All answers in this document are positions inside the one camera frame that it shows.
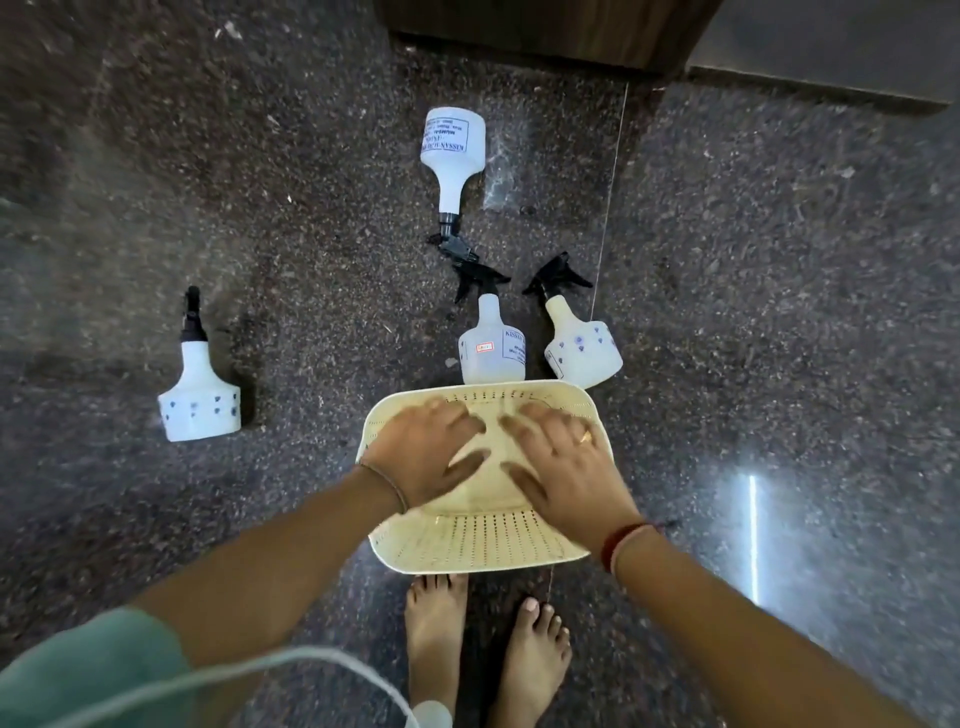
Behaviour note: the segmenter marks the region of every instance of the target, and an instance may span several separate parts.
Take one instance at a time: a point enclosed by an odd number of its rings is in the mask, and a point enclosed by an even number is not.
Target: wire
[[[408,725],[411,728],[420,728],[417,717],[414,716],[414,712],[410,709],[410,704],[403,698],[400,691],[381,677],[376,670],[336,647],[316,647],[312,645],[288,647],[287,649],[271,652],[263,657],[258,657],[243,663],[205,667],[169,680],[158,680],[153,683],[147,683],[146,685],[122,692],[119,695],[115,695],[94,705],[87,706],[72,716],[62,717],[51,723],[47,723],[43,728],[85,728],[101,720],[119,716],[131,708],[136,708],[144,703],[150,703],[178,692],[190,691],[206,685],[213,685],[214,683],[222,683],[227,680],[232,680],[235,677],[240,677],[241,675],[260,672],[265,669],[270,669],[271,667],[279,667],[299,660],[316,660],[319,662],[333,663],[334,665],[346,667],[351,672],[355,672],[387,693],[399,709],[403,711],[403,714],[407,716],[409,721]]]

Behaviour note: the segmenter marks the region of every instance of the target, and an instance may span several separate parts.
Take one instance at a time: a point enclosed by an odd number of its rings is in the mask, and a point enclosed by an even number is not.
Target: dark granite floor
[[[465,234],[516,276],[503,308],[531,352],[549,329],[519,291],[539,262],[569,250],[598,278],[573,305],[624,353],[593,395],[643,508],[955,725],[957,115],[462,60],[390,40],[360,6],[37,0],[0,30],[5,658],[323,487],[379,398],[458,380],[445,361],[472,314],[421,242],[436,191],[418,157],[426,111],[453,104],[488,120]],[[154,397],[177,374],[188,282],[255,411],[236,436],[170,445]],[[298,641],[403,684],[406,583],[364,546]],[[574,631],[544,725],[720,725],[583,562],[472,580],[463,724],[527,593]],[[244,721],[399,716],[300,667]]]

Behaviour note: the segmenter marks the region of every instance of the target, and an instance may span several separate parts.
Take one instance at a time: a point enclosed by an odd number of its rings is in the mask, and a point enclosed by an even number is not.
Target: red thread bracelet
[[[606,573],[610,573],[610,561],[613,558],[613,552],[616,551],[616,548],[620,545],[620,542],[627,538],[627,536],[632,534],[634,531],[642,528],[645,525],[653,524],[647,521],[630,523],[622,528],[617,528],[610,536],[607,537],[607,540],[603,543],[603,548],[600,550],[600,563],[603,564],[603,569]]]

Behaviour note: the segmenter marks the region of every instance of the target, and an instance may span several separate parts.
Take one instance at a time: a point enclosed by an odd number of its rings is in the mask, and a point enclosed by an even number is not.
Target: plastic basket
[[[555,379],[401,392],[380,401],[367,416],[357,460],[397,412],[438,395],[464,402],[487,425],[487,432],[454,459],[477,448],[489,448],[491,456],[452,493],[381,523],[370,535],[380,561],[401,573],[466,573],[544,566],[586,556],[585,550],[540,519],[500,469],[504,460],[528,467],[529,463],[497,417],[515,413],[525,402],[541,401],[596,423],[602,433],[600,446],[610,451],[590,395]]]

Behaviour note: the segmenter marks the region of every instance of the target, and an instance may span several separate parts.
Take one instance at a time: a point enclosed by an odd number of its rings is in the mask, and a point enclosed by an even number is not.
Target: bottle label
[[[503,332],[503,358],[527,363],[527,346],[522,333],[510,329]]]
[[[470,123],[464,119],[435,116],[426,120],[420,153],[443,149],[447,152],[465,152]]]

